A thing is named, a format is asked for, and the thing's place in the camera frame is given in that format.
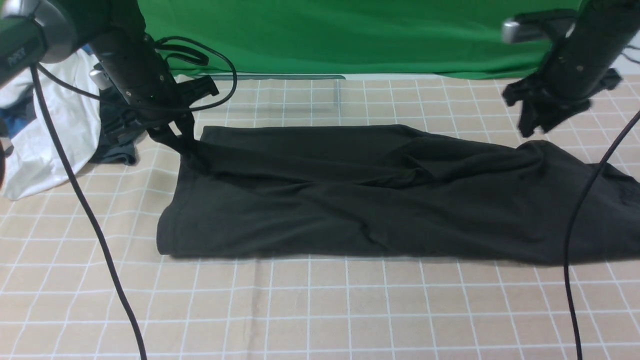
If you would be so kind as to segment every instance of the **green backdrop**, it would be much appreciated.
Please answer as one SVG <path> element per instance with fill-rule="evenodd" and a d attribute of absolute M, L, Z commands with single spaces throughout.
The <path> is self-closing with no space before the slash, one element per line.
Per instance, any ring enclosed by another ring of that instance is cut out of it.
<path fill-rule="evenodd" d="M 139 0 L 154 38 L 182 35 L 238 71 L 278 74 L 441 73 L 523 76 L 548 42 L 507 45 L 502 21 L 578 8 L 579 0 Z M 176 73 L 228 70 L 171 62 Z"/>

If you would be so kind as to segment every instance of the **cable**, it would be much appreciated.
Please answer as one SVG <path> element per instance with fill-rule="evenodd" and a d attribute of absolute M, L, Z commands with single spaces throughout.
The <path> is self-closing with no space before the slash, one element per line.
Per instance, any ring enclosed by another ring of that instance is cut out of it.
<path fill-rule="evenodd" d="M 640 47 L 635 46 L 635 45 L 630 45 L 630 44 L 627 45 L 625 48 L 626 49 L 631 49 L 631 50 L 640 50 Z M 639 60 L 636 60 L 636 59 L 632 58 L 631 56 L 629 56 L 629 55 L 627 55 L 625 53 L 622 53 L 622 56 L 624 56 L 625 59 L 627 59 L 628 61 L 631 61 L 632 63 L 636 63 L 636 64 L 640 65 L 640 61 Z"/>
<path fill-rule="evenodd" d="M 197 106 L 195 108 L 164 108 L 164 107 L 160 107 L 160 106 L 141 106 L 141 105 L 121 104 L 121 103 L 115 102 L 115 101 L 105 101 L 101 97 L 99 97 L 98 95 L 91 94 L 90 92 L 86 92 L 86 91 L 84 91 L 82 89 L 78 89 L 78 88 L 76 88 L 75 86 L 73 86 L 71 84 L 67 84 L 66 82 L 58 79 L 54 74 L 51 74 L 47 69 L 45 69 L 40 64 L 38 64 L 37 67 L 38 67 L 38 70 L 42 74 L 44 74 L 46 77 L 51 79 L 51 81 L 53 81 L 54 83 L 58 84 L 59 86 L 62 86 L 63 88 L 65 88 L 67 90 L 73 91 L 73 92 L 75 92 L 77 94 L 89 97 L 89 98 L 94 99 L 94 100 L 101 101 L 104 104 L 117 106 L 119 108 L 125 108 L 125 109 L 129 109 L 129 110 L 172 111 L 172 112 L 177 112 L 177 113 L 185 113 L 185 112 L 193 112 L 193 111 L 202 111 L 202 110 L 212 109 L 212 108 L 215 108 L 217 106 L 220 106 L 220 105 L 224 104 L 229 99 L 231 99 L 231 97 L 236 92 L 236 88 L 237 88 L 237 85 L 238 85 L 238 73 L 237 73 L 236 67 L 231 62 L 231 60 L 229 60 L 226 56 L 222 55 L 221 53 L 215 51 L 214 49 L 211 49 L 210 47 L 208 47 L 208 46 L 206 46 L 206 45 L 204 45 L 204 44 L 202 44 L 200 42 L 197 42 L 195 40 L 192 40 L 190 38 L 168 37 L 168 38 L 162 38 L 162 39 L 158 40 L 156 43 L 157 44 L 163 44 L 163 43 L 165 43 L 167 41 L 171 41 L 171 40 L 181 40 L 181 41 L 193 44 L 195 46 L 198 46 L 198 47 L 210 52 L 211 54 L 221 58 L 225 63 L 227 63 L 227 65 L 231 69 L 231 74 L 232 74 L 232 77 L 233 77 L 233 85 L 231 86 L 231 90 L 229 91 L 229 94 L 227 94 L 227 96 L 225 96 L 220 101 L 216 101 L 216 102 L 214 102 L 212 104 L 208 104 L 208 105 L 204 105 L 204 106 Z"/>
<path fill-rule="evenodd" d="M 622 140 L 631 132 L 631 129 L 637 124 L 639 119 L 640 119 L 640 111 L 638 111 L 636 115 L 631 120 L 629 120 L 629 123 L 625 126 L 624 129 L 622 129 L 618 137 L 616 137 L 616 139 L 613 140 L 613 143 L 607 149 L 607 152 L 604 154 L 604 156 L 602 156 L 602 159 L 600 160 L 598 166 L 593 171 L 591 177 L 587 180 L 586 185 L 584 186 L 584 188 L 582 189 L 582 192 L 580 193 L 578 202 L 576 203 L 575 208 L 571 213 L 571 217 L 569 218 L 569 224 L 567 225 L 566 235 L 564 236 L 564 248 L 563 248 L 564 288 L 566 290 L 566 299 L 567 299 L 567 302 L 569 303 L 569 313 L 571 314 L 571 323 L 573 325 L 573 336 L 575 337 L 575 350 L 578 355 L 578 360 L 582 360 L 582 343 L 580 342 L 580 331 L 578 329 L 578 319 L 575 315 L 575 306 L 573 305 L 573 296 L 571 294 L 571 284 L 569 282 L 569 242 L 571 240 L 571 233 L 573 232 L 573 226 L 575 225 L 575 220 L 578 217 L 578 212 L 582 207 L 582 203 L 584 202 L 587 195 L 589 194 L 591 187 L 598 179 L 598 176 L 600 176 L 600 174 L 602 173 L 602 170 L 604 170 L 604 167 L 609 161 L 609 158 L 611 158 L 611 155 L 613 155 L 613 152 L 618 148 Z"/>
<path fill-rule="evenodd" d="M 84 197 L 82 193 L 82 189 L 80 189 L 80 185 L 77 182 L 76 175 L 74 174 L 73 169 L 71 168 L 71 164 L 67 159 L 67 155 L 65 154 L 65 150 L 62 147 L 62 143 L 60 142 L 60 138 L 58 137 L 58 133 L 56 132 L 56 128 L 53 125 L 53 120 L 51 119 L 51 114 L 49 113 L 49 109 L 47 108 L 47 103 L 44 99 L 44 93 L 42 91 L 42 84 L 40 83 L 40 77 L 38 76 L 38 68 L 36 65 L 30 66 L 31 69 L 31 77 L 33 78 L 33 86 L 35 88 L 36 97 L 38 102 L 40 103 L 40 109 L 42 110 L 42 116 L 44 118 L 45 124 L 47 124 L 47 129 L 49 130 L 49 134 L 51 135 L 51 140 L 53 141 L 53 146 L 56 148 L 56 152 L 58 152 L 58 156 L 60 157 L 60 161 L 62 162 L 62 166 L 65 168 L 65 172 L 69 177 L 69 182 L 71 183 L 71 187 L 73 187 L 74 192 L 80 201 L 80 205 L 82 205 L 86 216 L 89 218 L 91 225 L 93 226 L 93 230 L 95 230 L 95 234 L 98 237 L 98 242 L 100 243 L 100 247 L 102 247 L 102 253 L 104 253 L 104 259 L 107 263 L 107 267 L 109 268 L 109 274 L 111 275 L 111 280 L 113 280 L 113 286 L 118 293 L 118 298 L 120 298 L 120 302 L 122 303 L 122 307 L 124 311 L 127 313 L 127 317 L 129 317 L 129 321 L 131 322 L 131 327 L 133 328 L 133 333 L 136 337 L 136 343 L 138 344 L 138 350 L 140 351 L 140 359 L 147 360 L 147 351 L 145 350 L 145 343 L 142 339 L 142 332 L 140 331 L 140 326 L 138 325 L 138 321 L 136 320 L 136 316 L 131 309 L 131 305 L 129 305 L 129 301 L 122 289 L 122 285 L 120 284 L 120 279 L 118 278 L 118 272 L 116 271 L 116 267 L 113 264 L 113 258 L 111 257 L 111 253 L 109 251 L 109 247 L 107 246 L 107 240 L 104 238 L 104 234 L 102 233 L 102 229 L 100 228 L 100 224 L 98 220 L 95 218 L 93 214 L 93 210 L 89 206 L 89 203 Z"/>
<path fill-rule="evenodd" d="M 636 60 L 636 59 L 632 58 L 631 56 L 629 56 L 629 55 L 627 55 L 625 53 L 622 53 L 622 56 L 624 56 L 625 59 L 627 59 L 628 61 L 631 61 L 632 63 L 636 63 L 636 64 L 640 65 L 640 61 L 639 60 Z"/>

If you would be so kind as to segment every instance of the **white cloth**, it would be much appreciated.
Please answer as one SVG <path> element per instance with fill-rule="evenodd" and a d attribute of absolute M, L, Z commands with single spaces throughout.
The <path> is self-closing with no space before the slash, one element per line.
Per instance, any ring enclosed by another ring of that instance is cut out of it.
<path fill-rule="evenodd" d="M 44 67 L 66 83 L 99 94 L 89 78 L 98 61 L 80 50 L 61 63 Z M 64 89 L 40 74 L 44 97 L 69 163 L 77 174 L 95 153 L 100 137 L 99 101 Z M 0 108 L 9 107 L 33 85 L 29 70 L 0 89 Z M 43 192 L 68 180 L 47 130 L 40 104 L 34 94 L 36 119 L 13 139 L 13 153 L 6 159 L 3 195 L 17 200 Z"/>

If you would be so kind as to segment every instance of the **beige grid mat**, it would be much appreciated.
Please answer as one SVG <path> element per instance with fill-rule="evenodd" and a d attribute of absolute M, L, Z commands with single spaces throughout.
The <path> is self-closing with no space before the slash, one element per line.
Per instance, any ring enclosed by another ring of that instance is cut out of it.
<path fill-rule="evenodd" d="M 508 81 L 243 81 L 202 127 L 406 124 L 516 146 Z M 229 83 L 220 83 L 228 89 Z M 640 78 L 600 94 L 547 138 L 596 162 L 638 108 Z M 613 158 L 640 177 L 640 130 Z M 135 167 L 88 167 L 79 181 L 101 221 L 155 360 L 573 359 L 560 268 L 434 259 L 301 257 L 176 261 L 156 224 L 179 157 L 149 139 Z M 135 359 L 131 327 L 69 185 L 0 200 L 0 360 Z M 640 263 L 576 266 L 586 359 L 640 352 Z"/>

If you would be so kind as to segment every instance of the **dark cloth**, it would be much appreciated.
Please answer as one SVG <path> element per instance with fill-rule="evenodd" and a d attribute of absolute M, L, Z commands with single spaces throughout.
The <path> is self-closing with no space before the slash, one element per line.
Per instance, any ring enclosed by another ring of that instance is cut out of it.
<path fill-rule="evenodd" d="M 127 104 L 115 86 L 107 90 L 100 90 L 100 97 L 107 101 Z M 120 136 L 111 136 L 111 134 L 126 129 L 131 124 L 137 125 L 136 117 L 137 115 L 132 110 L 100 102 L 100 137 L 98 147 L 89 162 L 92 164 L 135 165 L 138 162 L 136 140 L 144 133 L 144 130 L 129 131 Z"/>
<path fill-rule="evenodd" d="M 205 127 L 204 175 L 182 163 L 157 246 L 176 257 L 327 254 L 562 263 L 593 165 L 406 126 Z M 640 185 L 607 166 L 578 217 L 572 262 L 640 256 Z"/>

